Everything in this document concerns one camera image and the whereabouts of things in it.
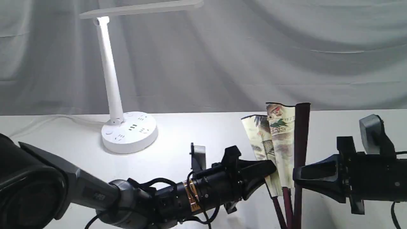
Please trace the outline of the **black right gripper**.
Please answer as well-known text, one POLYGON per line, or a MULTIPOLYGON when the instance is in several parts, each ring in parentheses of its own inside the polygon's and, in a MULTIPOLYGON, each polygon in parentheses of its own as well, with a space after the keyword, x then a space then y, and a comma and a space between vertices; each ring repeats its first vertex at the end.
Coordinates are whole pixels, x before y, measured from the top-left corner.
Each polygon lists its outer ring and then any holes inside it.
POLYGON ((355 150, 351 136, 337 137, 340 155, 294 168, 294 183, 339 203, 349 198, 352 214, 365 214, 365 200, 406 202, 406 159, 397 158, 388 137, 380 137, 374 146, 379 154, 367 155, 355 150), (345 191, 337 182, 341 177, 345 191))

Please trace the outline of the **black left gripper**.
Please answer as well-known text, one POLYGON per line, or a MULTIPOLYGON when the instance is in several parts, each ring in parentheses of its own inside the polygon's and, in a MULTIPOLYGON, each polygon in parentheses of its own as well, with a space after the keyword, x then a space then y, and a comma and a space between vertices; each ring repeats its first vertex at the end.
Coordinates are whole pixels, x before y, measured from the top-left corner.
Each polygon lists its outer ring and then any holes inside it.
POLYGON ((205 210, 227 213, 236 211, 236 204, 248 200, 266 178, 277 171, 271 160, 247 161, 233 145, 224 151, 220 162, 213 163, 197 174, 192 170, 183 181, 183 214, 198 214, 205 210))

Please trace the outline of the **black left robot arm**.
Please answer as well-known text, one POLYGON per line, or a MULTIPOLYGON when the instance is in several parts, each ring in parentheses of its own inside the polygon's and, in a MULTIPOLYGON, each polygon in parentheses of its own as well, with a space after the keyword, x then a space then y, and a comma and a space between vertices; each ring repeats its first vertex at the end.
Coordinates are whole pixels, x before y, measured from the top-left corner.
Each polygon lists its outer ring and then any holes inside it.
POLYGON ((2 229, 43 229, 60 220, 70 204, 96 210, 86 229, 96 220, 121 229, 170 229, 190 221, 210 225, 221 206, 235 212, 236 204, 277 170, 271 160, 241 160, 234 145, 211 168, 193 166, 183 182, 155 178, 140 184, 128 178, 107 183, 5 135, 0 149, 2 229))

